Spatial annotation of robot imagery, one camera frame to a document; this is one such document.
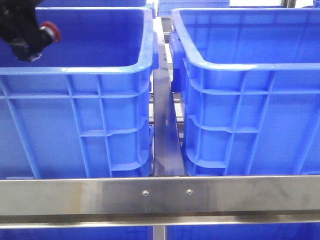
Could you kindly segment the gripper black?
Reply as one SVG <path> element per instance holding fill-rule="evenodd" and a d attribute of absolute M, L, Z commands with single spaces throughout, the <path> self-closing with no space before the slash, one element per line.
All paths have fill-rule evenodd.
<path fill-rule="evenodd" d="M 36 6 L 41 0 L 2 0 L 0 2 L 0 38 L 20 61 L 34 62 L 44 48 L 53 42 L 41 29 L 36 17 Z"/>

